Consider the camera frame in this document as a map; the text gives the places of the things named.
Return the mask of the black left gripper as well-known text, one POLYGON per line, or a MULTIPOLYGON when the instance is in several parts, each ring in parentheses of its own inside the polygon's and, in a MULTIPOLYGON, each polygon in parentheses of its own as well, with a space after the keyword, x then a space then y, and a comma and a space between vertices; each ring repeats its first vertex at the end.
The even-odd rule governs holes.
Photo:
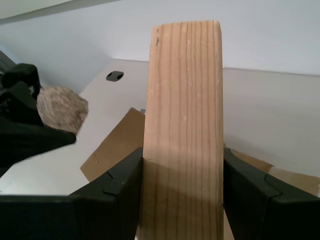
POLYGON ((0 112, 22 124, 0 127, 0 174, 14 164, 76 142, 74 133, 43 127, 37 109, 41 84, 33 64, 19 63, 1 78, 0 112))

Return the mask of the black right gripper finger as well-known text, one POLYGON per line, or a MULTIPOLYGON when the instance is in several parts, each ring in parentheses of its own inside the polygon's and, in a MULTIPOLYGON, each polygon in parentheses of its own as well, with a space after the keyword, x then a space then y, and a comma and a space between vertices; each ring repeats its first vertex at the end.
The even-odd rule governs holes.
POLYGON ((224 210, 236 240, 318 240, 320 199, 223 153, 224 210))
POLYGON ((143 149, 67 196, 3 195, 3 240, 133 240, 139 223, 143 149))

